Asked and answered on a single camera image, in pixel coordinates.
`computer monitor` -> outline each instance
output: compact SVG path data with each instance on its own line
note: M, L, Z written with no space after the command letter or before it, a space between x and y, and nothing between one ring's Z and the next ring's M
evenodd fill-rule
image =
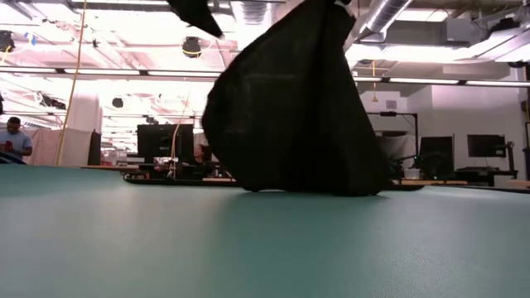
M470 157L506 157L503 135L468 135L467 151Z
M138 155L144 157L147 163L154 157L171 156L171 143L175 130L175 124L138 125ZM193 125L181 124L176 134L175 157L179 160L192 160L193 146Z
M451 175L455 171L453 137L422 137L420 166L432 178Z

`teal floor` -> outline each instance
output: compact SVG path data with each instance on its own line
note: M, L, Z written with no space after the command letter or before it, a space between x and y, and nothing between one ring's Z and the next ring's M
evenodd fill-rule
M523 298L530 196L130 185L0 166L1 298Z

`black fabric bag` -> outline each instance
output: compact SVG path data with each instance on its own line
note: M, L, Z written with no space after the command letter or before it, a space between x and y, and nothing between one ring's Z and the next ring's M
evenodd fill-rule
M343 7L305 0L215 83L205 136L244 189L375 195L388 183L343 51L353 25Z

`white wall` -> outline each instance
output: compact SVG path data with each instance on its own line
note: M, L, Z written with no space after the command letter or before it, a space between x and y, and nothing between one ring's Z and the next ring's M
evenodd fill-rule
M377 102L373 101L373 92L367 91L361 94L366 112L386 112L394 111L398 113L407 112L407 98L401 96L395 91L378 91L376 92ZM395 110L387 109L387 100L395 100L397 108ZM406 131L414 132L414 119L412 117L381 117L378 115L369 115L370 122L375 131Z
M506 80L517 80L515 71ZM455 168L497 166L508 169L508 158L473 158L467 151L468 134L503 134L514 142L515 168L525 177L524 116L520 92L513 88L430 86L407 99L409 112L419 114L421 137L455 135Z

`ceiling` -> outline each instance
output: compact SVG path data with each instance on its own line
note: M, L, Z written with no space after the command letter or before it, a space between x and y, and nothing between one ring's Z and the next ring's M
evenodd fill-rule
M291 11L301 0L265 1L265 13L260 22L245 18L244 2L216 1L214 17L224 30L224 39L216 40L204 32L188 27L168 6L156 0L89 0L82 40L80 66L90 69L136 69L222 72L230 61L253 39L266 31ZM368 11L370 0L354 3L361 14ZM398 18L404 21L441 22L449 13L491 13L521 5L520 0L503 1L415 1ZM5 56L0 66L36 66L75 68L80 38L83 3L80 0L0 0L0 30L12 31L16 49ZM200 38L201 55L190 59L182 52L187 36ZM376 60L374 64L351 63L359 75L393 75L412 77L444 77L444 65L406 61ZM484 74L486 79L499 79L506 73L504 64L463 65L469 73ZM91 88L97 90L104 106L104 115L131 114L130 118L106 117L103 136L116 147L134 149L134 127L145 123L145 114L158 114L160 122L174 123L175 115L201 115L207 93L213 85L210 80L126 80L88 78ZM63 116L31 116L30 113L56 111L42 107L37 93L68 103L72 80L69 77L42 75L19 76L1 74L0 90L6 99L5 111L27 112L22 117L27 124L58 127ZM362 91L371 84L361 84ZM378 89L399 91L400 85L380 84ZM123 98L123 108L115 108L112 100Z

